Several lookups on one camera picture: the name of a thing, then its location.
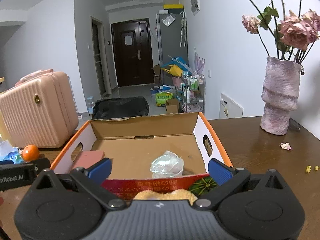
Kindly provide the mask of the pink layered sponge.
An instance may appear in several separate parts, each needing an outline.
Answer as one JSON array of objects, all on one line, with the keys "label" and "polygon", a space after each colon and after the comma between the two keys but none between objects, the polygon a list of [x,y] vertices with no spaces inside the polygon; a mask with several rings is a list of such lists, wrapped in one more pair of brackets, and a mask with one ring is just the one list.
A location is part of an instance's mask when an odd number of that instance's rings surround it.
[{"label": "pink layered sponge", "polygon": [[89,168],[104,158],[104,151],[82,151],[77,155],[71,170],[77,167]]}]

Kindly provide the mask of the red cardboard box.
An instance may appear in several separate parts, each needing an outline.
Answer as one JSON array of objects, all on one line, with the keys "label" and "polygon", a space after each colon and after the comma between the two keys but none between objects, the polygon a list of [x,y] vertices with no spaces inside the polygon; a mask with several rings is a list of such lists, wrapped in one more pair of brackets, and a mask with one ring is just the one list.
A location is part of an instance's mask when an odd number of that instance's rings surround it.
[{"label": "red cardboard box", "polygon": [[[53,161],[51,168],[55,173],[70,172],[72,153],[78,145],[84,151],[103,151],[104,156],[112,160],[111,174],[101,186],[125,200],[133,199],[144,190],[160,193],[187,190],[208,176],[212,158],[229,167],[233,165],[202,113],[89,120]],[[151,163],[165,151],[183,159],[181,177],[152,178]]]}]

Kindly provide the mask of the white hamster plush toy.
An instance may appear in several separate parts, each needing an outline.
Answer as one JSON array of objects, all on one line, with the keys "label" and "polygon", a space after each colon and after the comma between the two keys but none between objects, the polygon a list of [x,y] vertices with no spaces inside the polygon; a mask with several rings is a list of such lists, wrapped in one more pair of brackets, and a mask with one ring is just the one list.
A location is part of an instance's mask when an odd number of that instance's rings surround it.
[{"label": "white hamster plush toy", "polygon": [[151,190],[145,190],[136,194],[133,200],[188,200],[193,205],[198,198],[188,190],[179,189],[169,193],[158,193]]}]

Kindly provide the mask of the translucent plastic bag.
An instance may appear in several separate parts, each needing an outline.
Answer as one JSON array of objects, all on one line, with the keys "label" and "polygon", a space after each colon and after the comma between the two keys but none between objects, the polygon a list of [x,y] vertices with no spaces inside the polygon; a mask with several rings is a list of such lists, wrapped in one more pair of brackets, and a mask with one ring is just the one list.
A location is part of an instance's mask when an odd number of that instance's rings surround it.
[{"label": "translucent plastic bag", "polygon": [[171,151],[165,151],[150,166],[153,179],[183,176],[184,160]]}]

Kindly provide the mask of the blue tissue pack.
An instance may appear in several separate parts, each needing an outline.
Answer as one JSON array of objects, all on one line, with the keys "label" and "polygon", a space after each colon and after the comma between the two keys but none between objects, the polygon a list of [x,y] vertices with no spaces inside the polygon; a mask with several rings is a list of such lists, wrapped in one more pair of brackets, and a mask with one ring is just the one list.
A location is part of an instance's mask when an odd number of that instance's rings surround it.
[{"label": "blue tissue pack", "polygon": [[19,148],[13,147],[8,140],[0,143],[0,160],[12,160],[15,164],[24,162]]}]

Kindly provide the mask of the orange fruit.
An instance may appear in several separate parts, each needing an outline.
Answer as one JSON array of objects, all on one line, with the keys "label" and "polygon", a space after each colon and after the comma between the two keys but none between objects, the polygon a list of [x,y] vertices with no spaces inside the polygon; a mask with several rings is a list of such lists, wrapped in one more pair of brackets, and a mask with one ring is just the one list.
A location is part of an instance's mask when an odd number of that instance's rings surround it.
[{"label": "orange fruit", "polygon": [[35,145],[27,145],[21,151],[22,159],[26,162],[34,161],[39,159],[40,152],[37,146]]}]

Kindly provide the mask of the black bag on floor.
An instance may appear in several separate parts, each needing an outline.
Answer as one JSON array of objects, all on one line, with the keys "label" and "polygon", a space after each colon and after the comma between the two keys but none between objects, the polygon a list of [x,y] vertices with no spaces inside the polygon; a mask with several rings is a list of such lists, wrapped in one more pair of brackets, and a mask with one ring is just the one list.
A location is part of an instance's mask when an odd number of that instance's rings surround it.
[{"label": "black bag on floor", "polygon": [[121,119],[149,114],[149,104],[143,96],[101,99],[95,103],[92,120]]}]

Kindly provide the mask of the fallen pink petal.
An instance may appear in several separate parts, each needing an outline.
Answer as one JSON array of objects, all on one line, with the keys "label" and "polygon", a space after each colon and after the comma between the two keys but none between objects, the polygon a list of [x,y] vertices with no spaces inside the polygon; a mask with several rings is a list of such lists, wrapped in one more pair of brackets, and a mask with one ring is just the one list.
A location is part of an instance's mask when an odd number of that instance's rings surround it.
[{"label": "fallen pink petal", "polygon": [[292,150],[292,147],[291,147],[291,145],[288,143],[288,142],[286,142],[286,143],[281,143],[280,145],[279,145],[283,150],[287,150],[287,151],[290,151],[290,150]]}]

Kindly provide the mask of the metal utility cart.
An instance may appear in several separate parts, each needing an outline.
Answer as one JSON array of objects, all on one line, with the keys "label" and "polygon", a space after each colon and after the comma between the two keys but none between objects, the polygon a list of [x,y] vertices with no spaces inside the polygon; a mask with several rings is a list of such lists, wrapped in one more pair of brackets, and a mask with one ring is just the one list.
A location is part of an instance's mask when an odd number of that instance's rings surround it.
[{"label": "metal utility cart", "polygon": [[206,94],[204,75],[183,75],[179,93],[184,113],[202,112],[204,114]]}]

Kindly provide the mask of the purple coral decoration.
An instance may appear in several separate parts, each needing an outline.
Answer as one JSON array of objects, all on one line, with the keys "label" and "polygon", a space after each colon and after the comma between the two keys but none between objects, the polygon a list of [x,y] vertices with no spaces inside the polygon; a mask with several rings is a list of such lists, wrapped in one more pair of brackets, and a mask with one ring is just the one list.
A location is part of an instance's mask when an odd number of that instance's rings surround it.
[{"label": "purple coral decoration", "polygon": [[200,58],[198,53],[196,52],[196,48],[194,48],[194,68],[195,68],[195,73],[201,75],[204,66],[205,66],[206,60],[204,58]]}]

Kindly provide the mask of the pink ridged vase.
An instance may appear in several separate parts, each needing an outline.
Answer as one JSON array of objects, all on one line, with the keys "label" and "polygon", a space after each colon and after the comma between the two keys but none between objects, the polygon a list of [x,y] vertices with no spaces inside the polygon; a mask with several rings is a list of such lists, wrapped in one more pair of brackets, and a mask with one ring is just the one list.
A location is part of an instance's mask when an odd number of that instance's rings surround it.
[{"label": "pink ridged vase", "polygon": [[298,107],[300,72],[303,67],[293,61],[268,57],[261,98],[264,113],[260,127],[267,133],[285,135],[290,112]]}]

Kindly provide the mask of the dark wooden door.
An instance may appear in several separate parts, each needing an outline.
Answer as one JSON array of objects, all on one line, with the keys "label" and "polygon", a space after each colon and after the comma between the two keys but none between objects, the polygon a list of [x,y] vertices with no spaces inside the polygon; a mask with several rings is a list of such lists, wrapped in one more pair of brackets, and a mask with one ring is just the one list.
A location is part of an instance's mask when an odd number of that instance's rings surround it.
[{"label": "dark wooden door", "polygon": [[111,24],[118,87],[154,83],[149,20]]}]

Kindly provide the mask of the dried pink roses bouquet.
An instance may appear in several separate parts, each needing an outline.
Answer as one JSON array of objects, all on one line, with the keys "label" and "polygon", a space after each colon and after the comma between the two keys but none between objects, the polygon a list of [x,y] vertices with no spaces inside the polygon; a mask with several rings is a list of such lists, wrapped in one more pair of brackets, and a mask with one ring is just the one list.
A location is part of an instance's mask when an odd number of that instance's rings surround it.
[{"label": "dried pink roses bouquet", "polygon": [[277,59],[292,60],[301,64],[319,40],[319,14],[314,10],[302,13],[299,0],[298,14],[286,11],[284,0],[270,0],[262,10],[249,0],[258,15],[242,15],[242,25],[252,35],[260,35],[260,29],[269,31],[274,39]]}]

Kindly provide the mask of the yellow box on refrigerator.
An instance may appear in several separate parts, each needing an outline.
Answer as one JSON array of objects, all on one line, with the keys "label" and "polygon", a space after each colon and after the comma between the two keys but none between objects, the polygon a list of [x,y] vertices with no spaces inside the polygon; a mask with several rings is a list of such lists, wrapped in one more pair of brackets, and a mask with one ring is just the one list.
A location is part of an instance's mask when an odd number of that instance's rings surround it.
[{"label": "yellow box on refrigerator", "polygon": [[164,4],[163,5],[164,10],[169,9],[184,9],[184,6],[182,4]]}]

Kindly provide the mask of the white wall panel box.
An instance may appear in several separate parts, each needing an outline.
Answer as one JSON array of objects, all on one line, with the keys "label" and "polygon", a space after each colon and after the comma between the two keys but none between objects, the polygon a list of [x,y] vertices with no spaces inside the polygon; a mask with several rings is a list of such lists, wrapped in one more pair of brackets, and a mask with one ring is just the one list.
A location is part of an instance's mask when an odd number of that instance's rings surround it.
[{"label": "white wall panel box", "polygon": [[195,16],[200,11],[200,0],[190,0],[191,12]]}]

